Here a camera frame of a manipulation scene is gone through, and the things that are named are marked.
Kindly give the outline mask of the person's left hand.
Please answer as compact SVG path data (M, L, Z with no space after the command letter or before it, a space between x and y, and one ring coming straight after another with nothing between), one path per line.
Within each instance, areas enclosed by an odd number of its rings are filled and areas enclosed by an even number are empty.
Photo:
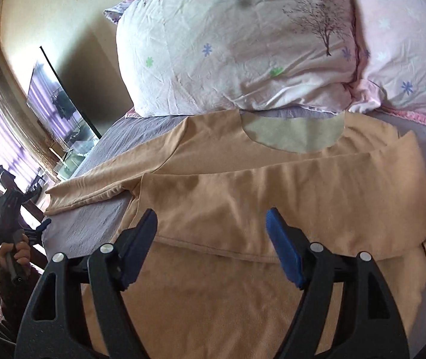
M14 261L22 266L28 276L30 273L31 249L25 234L22 235L22 240L16 244L3 243L0 246L0 267L4 271L7 270L7 256L9 254L13 255Z

